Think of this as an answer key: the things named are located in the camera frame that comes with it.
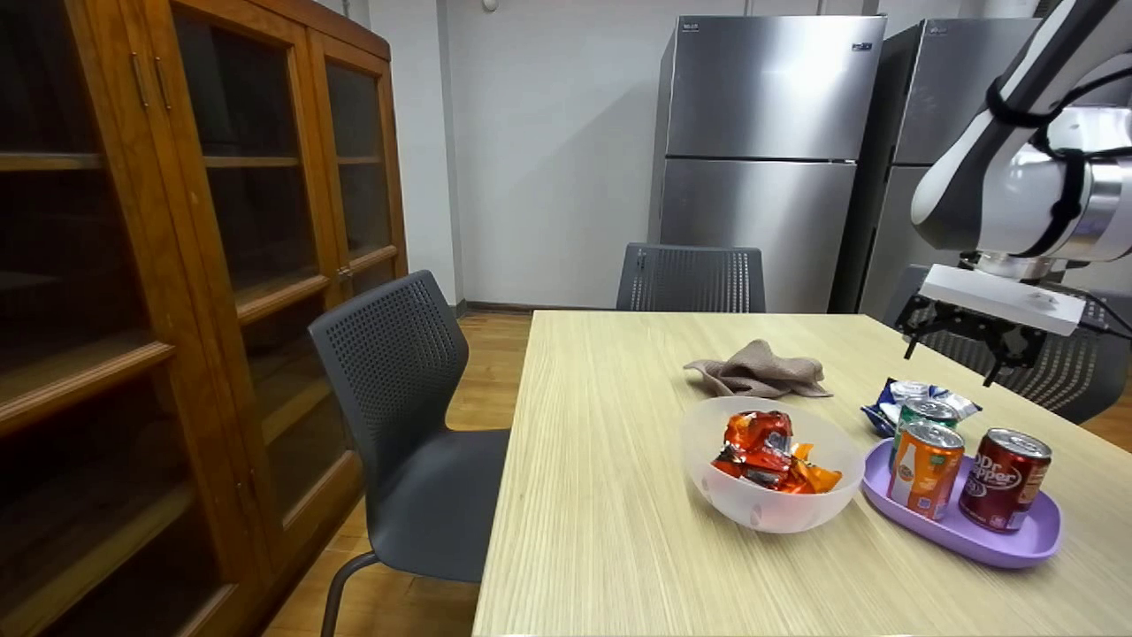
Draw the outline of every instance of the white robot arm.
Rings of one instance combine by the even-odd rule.
[[[1017,278],[1132,251],[1132,97],[1077,105],[1129,79],[1132,0],[1062,0],[1040,21],[1019,59],[986,88],[985,112],[912,195],[924,241],[985,258],[979,268],[928,274],[921,300],[939,306],[939,320],[947,321],[928,328],[996,334],[1003,346],[1003,334],[1019,326],[1035,346],[1004,356],[1025,366],[1043,334],[1068,337],[1079,326],[1082,296]]]
[[[1132,76],[1129,50],[1129,0],[1062,0],[986,88],[986,110],[921,182],[921,234],[939,248],[1019,258],[1129,254],[1129,97],[1122,110],[1073,110],[1077,97]]]

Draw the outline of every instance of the table top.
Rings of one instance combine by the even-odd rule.
[[[831,401],[786,409],[846,429],[888,376],[985,406],[963,422],[1053,451],[1043,493],[1065,540],[1038,571],[986,571],[886,519],[864,497],[775,537],[696,504],[678,426],[706,396],[684,366],[768,339],[816,356]],[[473,632],[1132,632],[1132,457],[866,315],[539,310]]]

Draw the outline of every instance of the white bowl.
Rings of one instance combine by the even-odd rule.
[[[793,418],[793,445],[814,441],[809,464],[844,472],[831,493],[790,497],[747,478],[717,472],[710,459],[722,453],[722,434],[735,409],[782,409]],[[696,402],[684,422],[684,473],[691,486],[729,519],[763,536],[803,536],[835,519],[859,488],[866,451],[840,426],[814,422],[803,406],[717,396]]]

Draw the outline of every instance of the crumpled cloth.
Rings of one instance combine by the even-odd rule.
[[[747,396],[831,396],[816,381],[823,379],[814,356],[779,356],[772,343],[750,339],[729,361],[691,361],[691,386],[710,396],[747,394]]]

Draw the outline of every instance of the wooden floor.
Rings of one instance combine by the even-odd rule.
[[[473,309],[461,310],[461,326],[472,343],[464,386],[452,401],[452,429],[505,429],[523,367],[523,346],[530,334],[530,310]],[[1122,402],[1086,422],[1089,433],[1132,451],[1132,381]],[[324,600],[331,576],[340,563],[365,551],[360,505],[348,517],[336,537],[324,550],[309,576],[294,586],[287,605],[265,625],[265,637],[312,637],[324,624]],[[342,637],[464,637],[473,618],[473,586],[436,584],[386,565],[371,565],[351,576],[340,632]]]

